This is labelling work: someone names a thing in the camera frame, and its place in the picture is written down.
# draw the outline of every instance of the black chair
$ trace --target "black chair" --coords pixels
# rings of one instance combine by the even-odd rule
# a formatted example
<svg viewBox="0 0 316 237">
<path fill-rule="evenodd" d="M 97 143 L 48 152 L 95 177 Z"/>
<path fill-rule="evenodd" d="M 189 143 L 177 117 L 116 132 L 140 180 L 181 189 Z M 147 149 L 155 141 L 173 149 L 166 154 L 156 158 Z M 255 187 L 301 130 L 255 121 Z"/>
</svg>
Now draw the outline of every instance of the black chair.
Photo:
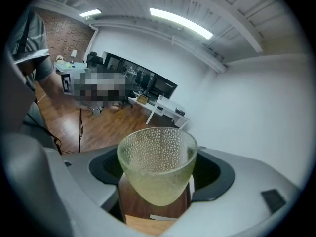
<svg viewBox="0 0 316 237">
<path fill-rule="evenodd" d="M 125 94 L 125 97 L 124 99 L 122 100 L 122 106 L 121 108 L 124 109 L 124 106 L 125 105 L 130 105 L 131 108 L 133 108 L 133 105 L 129 102 L 128 98 L 131 97 L 131 98 L 135 98 L 136 95 L 134 94 L 134 92 L 130 89 L 127 89 L 126 91 L 126 94 Z"/>
<path fill-rule="evenodd" d="M 137 83 L 137 85 L 139 87 L 140 87 L 141 77 L 142 77 L 142 72 L 141 71 L 137 71 L 137 76 L 135 78 L 135 82 Z"/>
<path fill-rule="evenodd" d="M 88 55 L 87 68 L 96 68 L 98 65 L 103 65 L 103 58 L 94 55 Z"/>
<path fill-rule="evenodd" d="M 140 86 L 145 91 L 148 87 L 148 83 L 150 81 L 150 75 L 144 75 L 142 81 L 140 82 Z"/>
</svg>

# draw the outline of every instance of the black monitor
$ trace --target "black monitor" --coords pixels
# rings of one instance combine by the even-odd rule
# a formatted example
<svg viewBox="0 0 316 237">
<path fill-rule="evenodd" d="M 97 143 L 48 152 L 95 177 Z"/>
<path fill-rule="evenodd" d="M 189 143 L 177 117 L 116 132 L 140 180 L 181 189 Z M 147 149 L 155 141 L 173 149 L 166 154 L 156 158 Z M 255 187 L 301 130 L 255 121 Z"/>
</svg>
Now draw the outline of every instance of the black monitor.
<svg viewBox="0 0 316 237">
<path fill-rule="evenodd" d="M 170 97 L 170 94 L 173 92 L 173 86 L 160 78 L 156 79 L 153 89 L 160 92 L 160 94 L 163 93 L 166 97 Z"/>
</svg>

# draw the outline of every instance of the desk lamp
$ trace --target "desk lamp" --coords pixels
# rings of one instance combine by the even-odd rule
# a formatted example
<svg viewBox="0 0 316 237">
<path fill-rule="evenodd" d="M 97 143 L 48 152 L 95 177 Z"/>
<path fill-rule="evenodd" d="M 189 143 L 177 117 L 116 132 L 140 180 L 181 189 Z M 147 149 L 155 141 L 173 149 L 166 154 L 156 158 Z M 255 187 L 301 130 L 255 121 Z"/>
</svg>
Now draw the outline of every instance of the desk lamp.
<svg viewBox="0 0 316 237">
<path fill-rule="evenodd" d="M 74 57 L 76 57 L 76 56 L 77 56 L 77 50 L 73 50 L 72 53 L 71 53 L 72 59 L 71 59 L 70 63 L 74 63 Z"/>
</svg>

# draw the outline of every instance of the glass cup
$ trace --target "glass cup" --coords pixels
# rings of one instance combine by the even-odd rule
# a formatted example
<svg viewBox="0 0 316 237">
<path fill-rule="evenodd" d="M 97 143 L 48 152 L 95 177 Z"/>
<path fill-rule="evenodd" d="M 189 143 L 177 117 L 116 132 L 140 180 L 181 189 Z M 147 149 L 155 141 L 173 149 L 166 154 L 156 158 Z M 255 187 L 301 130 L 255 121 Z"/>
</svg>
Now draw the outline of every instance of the glass cup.
<svg viewBox="0 0 316 237">
<path fill-rule="evenodd" d="M 151 204 L 165 206 L 186 188 L 197 152 L 192 135 L 154 127 L 125 137 L 118 146 L 118 159 L 136 192 Z"/>
</svg>

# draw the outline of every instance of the black cable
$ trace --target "black cable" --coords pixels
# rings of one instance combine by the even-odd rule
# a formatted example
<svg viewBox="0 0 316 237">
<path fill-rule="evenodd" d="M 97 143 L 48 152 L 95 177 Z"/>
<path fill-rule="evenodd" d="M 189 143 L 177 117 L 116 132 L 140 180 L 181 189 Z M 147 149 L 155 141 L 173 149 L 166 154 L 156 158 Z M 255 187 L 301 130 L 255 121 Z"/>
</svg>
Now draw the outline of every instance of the black cable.
<svg viewBox="0 0 316 237">
<path fill-rule="evenodd" d="M 42 129 L 46 134 L 48 134 L 49 136 L 53 137 L 54 138 L 54 143 L 56 144 L 56 147 L 57 147 L 57 150 L 59 152 L 60 155 L 62 155 L 62 150 L 61 150 L 61 140 L 56 137 L 55 135 L 53 135 L 48 129 L 46 129 L 45 127 L 41 126 L 30 114 L 26 113 L 27 116 L 30 117 L 30 119 L 35 123 L 35 124 L 32 124 L 32 123 L 28 123 L 27 121 L 23 121 L 23 123 L 25 125 L 28 125 L 28 126 L 31 126 L 31 127 L 36 127 L 36 128 L 40 128 Z"/>
<path fill-rule="evenodd" d="M 81 141 L 82 136 L 83 136 L 82 109 L 80 109 L 80 112 L 79 112 L 79 142 L 78 142 L 79 153 L 81 152 L 80 141 Z"/>
</svg>

